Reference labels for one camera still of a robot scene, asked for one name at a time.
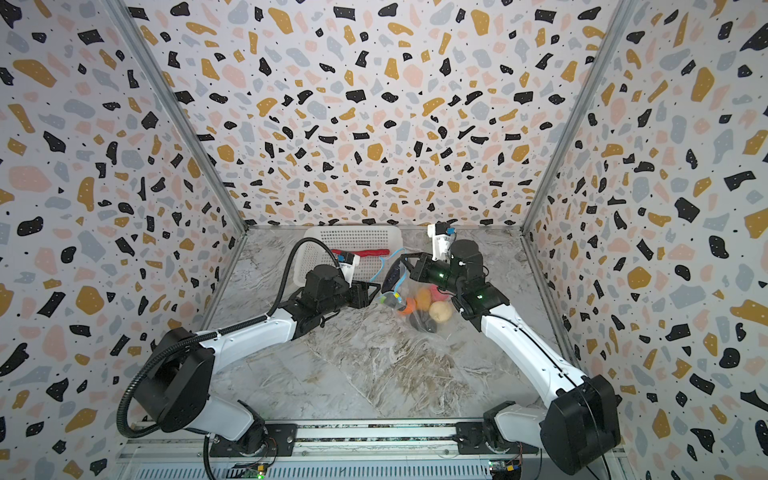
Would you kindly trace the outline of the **clear zip top bag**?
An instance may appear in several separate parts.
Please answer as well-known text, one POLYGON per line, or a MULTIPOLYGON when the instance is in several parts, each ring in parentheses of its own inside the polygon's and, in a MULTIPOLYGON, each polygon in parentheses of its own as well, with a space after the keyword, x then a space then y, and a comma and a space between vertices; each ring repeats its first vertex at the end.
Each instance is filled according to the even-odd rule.
POLYGON ((381 287, 377 305, 392 313, 410 333, 440 343, 456 336, 460 316, 452 303, 454 295, 428 280, 412 277, 418 267, 431 265, 431 253, 400 248, 378 260, 378 270, 370 278, 381 287))

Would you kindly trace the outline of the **white plastic basket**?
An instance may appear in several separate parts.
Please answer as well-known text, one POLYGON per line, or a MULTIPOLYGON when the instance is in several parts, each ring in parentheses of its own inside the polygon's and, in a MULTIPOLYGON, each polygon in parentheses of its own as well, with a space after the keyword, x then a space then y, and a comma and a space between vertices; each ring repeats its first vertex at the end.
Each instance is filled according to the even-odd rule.
MULTIPOLYGON (((305 237, 317 238, 328 248, 339 250, 368 250, 388 249, 388 257, 360 258, 355 269, 354 280, 376 281, 384 278, 383 265, 402 252, 403 239, 401 231, 394 226, 316 226, 309 228, 305 237)), ((302 287, 306 274, 318 264, 330 264, 330 257, 313 243, 304 244, 298 250, 293 262, 293 282, 302 287)))

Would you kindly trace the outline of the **orange toy fruit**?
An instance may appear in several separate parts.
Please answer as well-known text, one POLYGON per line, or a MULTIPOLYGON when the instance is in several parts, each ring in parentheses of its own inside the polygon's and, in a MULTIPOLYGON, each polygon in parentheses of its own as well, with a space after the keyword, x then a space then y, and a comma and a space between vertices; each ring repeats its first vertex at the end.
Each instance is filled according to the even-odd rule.
POLYGON ((407 298, 399 313, 403 316, 408 316, 413 314, 416 309, 416 300, 414 298, 407 298))

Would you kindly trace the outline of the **pink toy fruit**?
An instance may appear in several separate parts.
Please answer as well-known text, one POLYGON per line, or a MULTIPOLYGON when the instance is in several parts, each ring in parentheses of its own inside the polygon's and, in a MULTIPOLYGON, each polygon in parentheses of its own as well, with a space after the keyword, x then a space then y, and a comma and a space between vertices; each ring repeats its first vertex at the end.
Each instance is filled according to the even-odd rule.
POLYGON ((430 295, 431 295, 431 300, 433 302, 448 301, 448 300, 450 300, 453 297, 453 295, 451 293, 442 291, 441 289, 439 289, 435 285, 430 285, 429 286, 429 291, 430 291, 430 295))

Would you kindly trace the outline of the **yellow toy lemon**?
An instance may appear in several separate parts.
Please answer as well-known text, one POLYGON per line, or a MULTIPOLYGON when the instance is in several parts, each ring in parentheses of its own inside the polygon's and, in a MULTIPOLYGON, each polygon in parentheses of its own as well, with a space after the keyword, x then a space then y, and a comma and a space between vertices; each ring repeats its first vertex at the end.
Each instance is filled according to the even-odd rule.
POLYGON ((416 309, 418 311, 428 311, 432 302, 431 290, 429 288, 420 288, 415 295, 416 309))

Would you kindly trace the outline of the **red toy chili pepper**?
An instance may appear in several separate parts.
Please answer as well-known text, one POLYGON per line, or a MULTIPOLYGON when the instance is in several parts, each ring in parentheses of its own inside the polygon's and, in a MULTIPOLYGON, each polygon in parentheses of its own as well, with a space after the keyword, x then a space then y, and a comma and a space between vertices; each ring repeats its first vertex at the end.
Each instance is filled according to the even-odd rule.
POLYGON ((339 249, 332 249, 332 252, 335 255, 346 255, 346 254, 353 254, 360 258, 367 258, 367 257, 388 257, 391 254, 391 251, 388 249, 368 249, 368 250, 358 250, 358 251, 352 251, 352 250, 339 250, 339 249))

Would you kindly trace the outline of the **dark avocado toy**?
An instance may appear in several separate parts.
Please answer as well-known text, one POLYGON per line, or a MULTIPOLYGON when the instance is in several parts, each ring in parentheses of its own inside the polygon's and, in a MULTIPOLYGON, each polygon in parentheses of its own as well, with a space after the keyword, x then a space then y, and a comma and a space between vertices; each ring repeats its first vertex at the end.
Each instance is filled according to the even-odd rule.
POLYGON ((427 312, 416 311, 408 316, 410 325, 422 333, 436 333, 437 322, 427 312))

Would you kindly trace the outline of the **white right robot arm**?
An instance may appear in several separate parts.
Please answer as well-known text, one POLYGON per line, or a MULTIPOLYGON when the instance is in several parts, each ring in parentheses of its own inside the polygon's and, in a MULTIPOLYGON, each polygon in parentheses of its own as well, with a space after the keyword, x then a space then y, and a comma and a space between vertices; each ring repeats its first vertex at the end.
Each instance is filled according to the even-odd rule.
POLYGON ((610 382, 588 376, 541 339, 488 280, 474 241, 404 253, 390 270, 448 294, 456 312, 494 342, 538 393, 539 407, 507 401, 485 412, 483 440, 490 449, 536 447, 563 473, 574 475, 619 445, 618 403, 610 382))

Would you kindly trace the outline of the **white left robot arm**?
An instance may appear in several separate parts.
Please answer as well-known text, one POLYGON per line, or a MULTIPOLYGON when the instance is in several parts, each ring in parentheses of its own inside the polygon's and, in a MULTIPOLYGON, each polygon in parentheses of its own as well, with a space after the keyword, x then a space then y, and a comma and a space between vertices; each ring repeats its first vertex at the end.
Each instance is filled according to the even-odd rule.
POLYGON ((367 308, 379 290, 377 283, 347 280, 340 268, 320 265, 302 288, 265 314, 213 331, 167 332, 120 400, 119 433, 140 438, 187 430, 229 441, 242 455, 256 454, 267 442, 265 420, 243 401, 214 396, 212 377, 260 350, 323 327, 346 308, 367 308))

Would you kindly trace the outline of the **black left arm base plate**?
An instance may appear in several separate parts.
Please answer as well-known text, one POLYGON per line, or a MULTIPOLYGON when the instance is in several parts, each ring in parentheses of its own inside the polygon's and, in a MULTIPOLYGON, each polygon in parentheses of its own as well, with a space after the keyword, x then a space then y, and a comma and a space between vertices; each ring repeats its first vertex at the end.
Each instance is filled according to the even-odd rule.
POLYGON ((260 431, 249 430, 241 440, 230 441, 217 436, 209 455, 212 458, 248 460, 290 457, 297 440, 295 423, 267 423, 260 431))

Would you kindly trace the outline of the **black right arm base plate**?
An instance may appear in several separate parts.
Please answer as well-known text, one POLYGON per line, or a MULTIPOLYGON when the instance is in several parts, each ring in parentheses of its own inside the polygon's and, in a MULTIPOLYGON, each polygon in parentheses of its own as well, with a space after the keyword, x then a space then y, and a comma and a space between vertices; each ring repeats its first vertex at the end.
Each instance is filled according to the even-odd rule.
POLYGON ((504 440, 484 422, 457 422, 453 440, 460 455, 538 454, 539 449, 522 442, 504 440))

